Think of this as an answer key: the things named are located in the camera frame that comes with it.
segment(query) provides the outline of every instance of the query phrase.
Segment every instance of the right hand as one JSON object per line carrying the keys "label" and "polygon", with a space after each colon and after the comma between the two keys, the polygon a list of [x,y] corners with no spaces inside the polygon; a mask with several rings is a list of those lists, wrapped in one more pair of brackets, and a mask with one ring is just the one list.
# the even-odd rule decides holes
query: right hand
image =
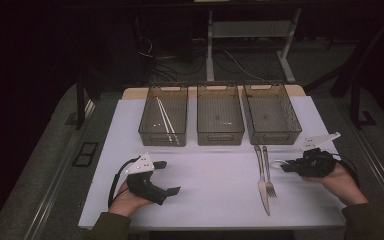
{"label": "right hand", "polygon": [[114,199],[111,207],[108,209],[108,212],[110,213],[130,217],[139,208],[152,203],[149,200],[138,197],[131,193],[127,187],[126,182],[123,182],[118,192],[123,193]]}
{"label": "right hand", "polygon": [[327,190],[337,196],[346,206],[369,202],[348,171],[339,163],[336,163],[333,172],[324,178],[303,177],[303,180],[323,184]]}

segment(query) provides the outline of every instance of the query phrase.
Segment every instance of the white table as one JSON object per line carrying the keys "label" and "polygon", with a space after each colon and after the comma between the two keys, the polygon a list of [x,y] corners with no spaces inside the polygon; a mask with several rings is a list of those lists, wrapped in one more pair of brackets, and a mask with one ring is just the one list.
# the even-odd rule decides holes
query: white table
{"label": "white table", "polygon": [[[132,97],[137,93],[142,97]],[[275,168],[271,168],[271,177],[278,197],[269,198],[271,216],[267,216],[257,187],[257,156],[248,132],[240,146],[198,146],[193,94],[188,106],[186,147],[143,146],[138,133],[143,96],[143,89],[127,90],[117,105],[80,227],[91,228],[99,214],[107,211],[114,174],[127,160],[146,152],[153,161],[168,163],[165,169],[154,171],[154,185],[181,189],[162,206],[152,204],[136,212],[132,230],[301,229],[345,224],[341,214],[344,205],[326,189]],[[270,162],[302,157],[300,147],[305,137],[328,134],[310,97],[291,96],[291,101],[303,131],[294,145],[269,145]],[[333,143],[326,143],[322,149],[336,153]],[[119,185],[125,177],[123,174]]]}

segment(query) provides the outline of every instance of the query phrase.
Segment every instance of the dark sleeve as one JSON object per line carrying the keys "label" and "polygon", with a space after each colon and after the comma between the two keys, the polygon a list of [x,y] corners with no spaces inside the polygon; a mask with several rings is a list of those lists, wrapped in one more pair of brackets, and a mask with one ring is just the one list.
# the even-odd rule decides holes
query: dark sleeve
{"label": "dark sleeve", "polygon": [[130,218],[103,212],[93,229],[86,234],[88,240],[127,240]]}
{"label": "dark sleeve", "polygon": [[347,222],[345,240],[384,239],[384,221],[373,204],[349,206],[342,213]]}

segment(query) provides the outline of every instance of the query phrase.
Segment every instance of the storage tray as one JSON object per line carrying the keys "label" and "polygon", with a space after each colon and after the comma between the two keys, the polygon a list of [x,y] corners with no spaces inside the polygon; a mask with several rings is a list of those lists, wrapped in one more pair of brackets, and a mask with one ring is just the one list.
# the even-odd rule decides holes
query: storage tray
{"label": "storage tray", "polygon": [[143,145],[186,146],[187,107],[187,83],[152,84],[138,130]]}
{"label": "storage tray", "polygon": [[302,129],[284,85],[244,82],[242,103],[251,144],[295,143]]}
{"label": "storage tray", "polygon": [[199,82],[198,145],[240,145],[245,131],[236,82]]}

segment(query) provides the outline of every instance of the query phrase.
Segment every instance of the knife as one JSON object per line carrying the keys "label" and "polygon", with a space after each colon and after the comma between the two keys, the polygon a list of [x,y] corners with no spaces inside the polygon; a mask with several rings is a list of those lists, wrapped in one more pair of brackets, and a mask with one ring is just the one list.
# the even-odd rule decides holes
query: knife
{"label": "knife", "polygon": [[261,154],[260,146],[254,145],[255,152],[258,157],[258,166],[260,168],[260,181],[258,182],[258,190],[260,190],[260,197],[263,201],[264,209],[266,209],[267,215],[270,216],[269,198],[266,189],[266,180],[264,177],[263,158]]}

